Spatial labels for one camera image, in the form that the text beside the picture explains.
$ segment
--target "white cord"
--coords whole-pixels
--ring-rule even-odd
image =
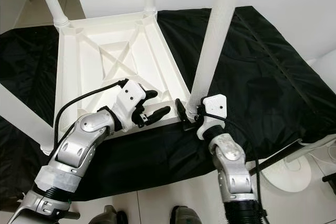
[[[331,146],[328,147],[328,155],[329,155],[329,157],[330,157],[334,162],[336,162],[336,157],[333,157],[333,156],[331,155],[331,153],[330,153],[330,149],[331,149],[331,148],[336,148],[336,145],[331,145]]]
[[[302,146],[310,145],[310,144],[303,143],[303,142],[302,142],[302,139],[299,139],[299,140],[298,140],[298,143],[299,143],[300,145],[302,145]],[[323,147],[325,147],[325,146],[327,146],[327,145],[329,145],[329,144],[330,144],[330,142],[327,142],[326,144],[323,144],[322,146],[315,147],[315,148],[308,148],[308,149],[313,151],[313,150],[315,150],[315,149],[323,148]]]
[[[315,158],[316,160],[321,161],[321,162],[323,162],[323,163],[325,163],[325,164],[328,164],[328,165],[336,165],[335,163],[330,163],[330,162],[321,160],[321,159],[319,159],[318,157],[314,156],[314,155],[311,154],[311,153],[308,153],[308,154],[309,154],[310,156],[312,156],[313,158]]]

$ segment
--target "black cloth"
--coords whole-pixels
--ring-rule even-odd
[[[209,9],[158,13],[157,22],[189,90],[209,14]],[[35,39],[35,33],[44,39]],[[1,35],[0,42],[0,82],[49,124],[54,115],[57,36],[53,27],[23,28]],[[20,61],[10,56],[17,48],[23,48],[17,53],[22,55]],[[40,50],[31,53],[32,48]],[[22,62],[29,62],[30,70]],[[37,76],[38,86],[25,76],[17,76],[23,70]],[[21,92],[22,85],[30,88]],[[235,10],[209,92],[218,93],[227,96],[228,118],[254,139],[259,158],[268,157],[300,137],[310,143],[336,133],[336,95],[251,6]],[[30,96],[33,98],[28,101],[34,100],[34,104],[24,98]],[[3,201],[30,189],[45,156],[37,144],[3,119],[0,125]],[[244,148],[247,159],[253,159],[241,132],[230,125],[225,130]],[[103,142],[74,200],[164,185],[213,169],[207,143],[197,139],[195,130],[182,132],[179,123],[171,124]]]

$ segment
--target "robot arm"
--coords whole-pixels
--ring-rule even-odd
[[[266,211],[253,193],[251,177],[245,166],[245,152],[230,134],[224,133],[224,121],[214,118],[226,118],[226,97],[219,94],[204,98],[201,103],[196,121],[202,126],[197,136],[210,141],[209,150],[218,170],[220,193],[228,222],[263,223]]]
[[[40,169],[32,189],[8,223],[58,223],[69,210],[71,198],[99,144],[116,131],[126,132],[135,125],[150,125],[170,112],[170,107],[166,106],[148,117],[144,114],[144,102],[157,94],[129,80],[111,110],[105,106],[97,113],[81,116],[48,165]]]

